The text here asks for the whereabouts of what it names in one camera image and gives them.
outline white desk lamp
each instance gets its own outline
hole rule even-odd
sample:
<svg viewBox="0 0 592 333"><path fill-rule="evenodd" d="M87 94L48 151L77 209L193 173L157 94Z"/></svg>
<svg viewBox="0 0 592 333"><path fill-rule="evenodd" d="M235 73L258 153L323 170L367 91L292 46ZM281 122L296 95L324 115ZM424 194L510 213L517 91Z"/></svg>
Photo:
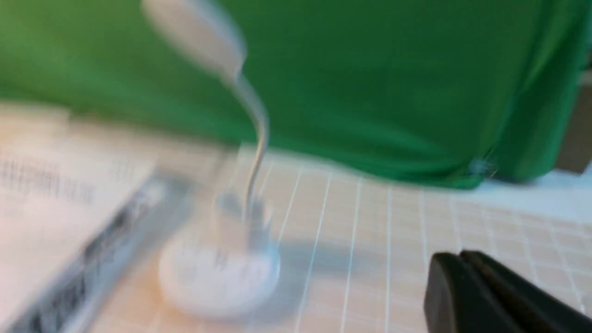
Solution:
<svg viewBox="0 0 592 333"><path fill-rule="evenodd" d="M258 146L244 203L217 196L202 239L180 235L165 247L159 266L165 298L182 311L216 318L239 316L263 303L279 278L279 254L269 242L271 213L253 186L269 140L263 103L242 75L245 42L237 25L206 0L143 0L155 29L194 64L220 77L249 112Z"/></svg>

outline white grid lines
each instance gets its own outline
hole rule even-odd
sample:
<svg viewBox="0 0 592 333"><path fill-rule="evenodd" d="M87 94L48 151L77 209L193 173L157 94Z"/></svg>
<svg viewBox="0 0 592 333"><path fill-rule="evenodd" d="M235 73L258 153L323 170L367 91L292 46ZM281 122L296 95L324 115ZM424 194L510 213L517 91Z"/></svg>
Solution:
<svg viewBox="0 0 592 333"><path fill-rule="evenodd" d="M308 295L308 288L310 287L310 278L313 275L313 265L314 265L314 257L317 254L317 245L318 245L318 237L321 234L321 228L323 227L323 218L325 215L325 207L327 206L327 196L329 196L329 187L331 186L331 178L333 176L333 173L330 172L329 173L329 179L327 179L327 187L325 189L325 196L323 199L323 208L321 209L321 217L319 219L318 222L318 228L317 228L317 235L315 236L314 239L314 246L313 246L313 254L311 255L310 258L310 264L308 265L308 273L306 275L306 280L304 282L304 291L302 294L302 299L300 300L300 305L298 307L298 316L296 319L296 326L294 327L294 333L299 333L300 332L300 324L302 321L302 315L304 313L304 306L306 305L306 298Z"/></svg>
<svg viewBox="0 0 592 333"><path fill-rule="evenodd" d="M384 306L384 333L388 333L388 324L391 321L391 227L392 227L392 185L387 190L387 298Z"/></svg>
<svg viewBox="0 0 592 333"><path fill-rule="evenodd" d="M536 271L535 260L532 257L532 253L530 252L530 246L528 245L528 239L526 239L524 225L522 224L522 221L520 221L520 216L516 216L514 211L512 211L512 221L516 222L518 225L518 232L520 233L520 239L522 240L522 246L524 247L526 260L528 261L528 266L530 267L532 277L535 279L535 284L540 285L539 273Z"/></svg>
<svg viewBox="0 0 592 333"><path fill-rule="evenodd" d="M162 312L163 312L163 305L160 305L158 307L158 310L156 311L156 314L154 316L154 318L152 319L150 325L148 326L148 333L157 333L158 332L158 326L160 325L160 320L162 318Z"/></svg>
<svg viewBox="0 0 592 333"><path fill-rule="evenodd" d="M302 176L302 166L298 170L298 177L296 178L296 184L294 184L294 190L292 191L292 197L290 198L290 203L288 203L288 210L286 211L286 215L284 216L284 221L282 222L282 228L279 230L278 236L278 243L282 241L284 237L284 231L286 229L286 224L288 223L288 218L290 216L290 211L292 210L292 204L294 203L294 197L296 196L296 191L298 190L298 183L300 182L300 176Z"/></svg>
<svg viewBox="0 0 592 333"><path fill-rule="evenodd" d="M548 224L549 226L551 226L551 221L549 221L548 219L545 219L545 223ZM561 259L561 264L563 266L563 269L565 270L565 273L567 274L567 278L570 281L571 291L574 292L575 296L579 297L580 291L575 286L574 277L571 274L570 265L567 263L567 260L565 259L565 256L563 255L563 251L559 250L559 242L557 241L557 237L555 236L554 232L551 232L551 239L553 240L553 245L555 246L555 248L558 249L557 252L559 253L559 259Z"/></svg>
<svg viewBox="0 0 592 333"><path fill-rule="evenodd" d="M236 180L236 177L239 175L239 170L241 169L243 165L243 159L239 159L238 161L236 161L236 166L234 167L234 171L232 172L232 176L230 176L230 179L228 180L228 184L227 186L231 186L232 184L234 184L234 181Z"/></svg>
<svg viewBox="0 0 592 333"><path fill-rule="evenodd" d="M345 286L345 301L343 302L343 313L341 317L341 333L343 333L345 329L345 319L348 313L348 298L349 298L349 284L352 279L352 264L353 264L353 250L356 245L356 229L358 227L358 216L360 211L360 193L362 188L362 180L363 178L360 177L358 179L358 189L356 193L356 208L353 214L353 230L352 230L352 242L350 244L349 249L349 264L348 264L348 281Z"/></svg>
<svg viewBox="0 0 592 333"><path fill-rule="evenodd" d="M576 220L576 225L578 226L578 231L580 235L584 235L584 246L589 253L592 253L592 238L586 236L586 232L584 230L584 226L582 225L583 221L581 220L580 216L578 215L578 219Z"/></svg>
<svg viewBox="0 0 592 333"><path fill-rule="evenodd" d="M497 251L497 244L496 239L493 237L493 228L491 227L491 219L489 215L485 214L484 210L481 209L481 217L485 223L485 230L487 231L487 238L489 238L489 243L491 247L491 253L493 256L498 259L500 257L499 252Z"/></svg>
<svg viewBox="0 0 592 333"><path fill-rule="evenodd" d="M456 250L462 250L461 228L458 226L458 214L456 212L456 205L452 198L448 198L448 206L450 207L450 214L452 218L452 229L454 229L454 237L456 239Z"/></svg>
<svg viewBox="0 0 592 333"><path fill-rule="evenodd" d="M261 194L263 194L263 191L265 191L265 186L267 186L267 180L269 180L269 175L271 174L271 169L274 168L274 162L271 161L269 163L269 168L267 169L267 172L265 173L265 177L263 178L263 182L261 183L261 188L259 189L259 196L261 196Z"/></svg>
<svg viewBox="0 0 592 333"><path fill-rule="evenodd" d="M426 236L426 202L425 202L425 190L422 188L419 191L419 222L422 230L422 245L423 245L423 264L426 271L429 270L429 257L427 253L427 236Z"/></svg>

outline green fabric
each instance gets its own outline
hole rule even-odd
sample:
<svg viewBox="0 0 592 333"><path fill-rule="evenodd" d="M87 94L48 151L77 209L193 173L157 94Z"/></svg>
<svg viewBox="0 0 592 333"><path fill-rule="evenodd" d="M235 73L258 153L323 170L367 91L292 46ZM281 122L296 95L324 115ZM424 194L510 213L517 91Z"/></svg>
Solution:
<svg viewBox="0 0 592 333"><path fill-rule="evenodd" d="M487 157L553 167L587 46L589 0L222 0L271 144L396 180L470 188ZM230 143L255 139L215 78L139 0L0 0L0 98L58 103Z"/></svg>

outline lamp head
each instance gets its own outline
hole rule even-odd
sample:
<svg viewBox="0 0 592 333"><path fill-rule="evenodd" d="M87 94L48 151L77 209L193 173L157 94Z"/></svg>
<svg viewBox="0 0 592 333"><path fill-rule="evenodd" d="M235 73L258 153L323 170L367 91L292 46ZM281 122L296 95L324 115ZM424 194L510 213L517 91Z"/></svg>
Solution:
<svg viewBox="0 0 592 333"><path fill-rule="evenodd" d="M211 1L143 0L145 16L187 60L224 81L235 81L246 43L234 21Z"/></svg>

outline black object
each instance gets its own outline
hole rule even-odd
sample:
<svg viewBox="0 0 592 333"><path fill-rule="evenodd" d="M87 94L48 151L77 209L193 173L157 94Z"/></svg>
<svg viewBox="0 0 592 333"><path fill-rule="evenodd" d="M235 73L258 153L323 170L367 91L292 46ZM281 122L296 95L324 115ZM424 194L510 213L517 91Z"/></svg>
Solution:
<svg viewBox="0 0 592 333"><path fill-rule="evenodd" d="M592 320L478 251L432 256L430 333L591 333Z"/></svg>

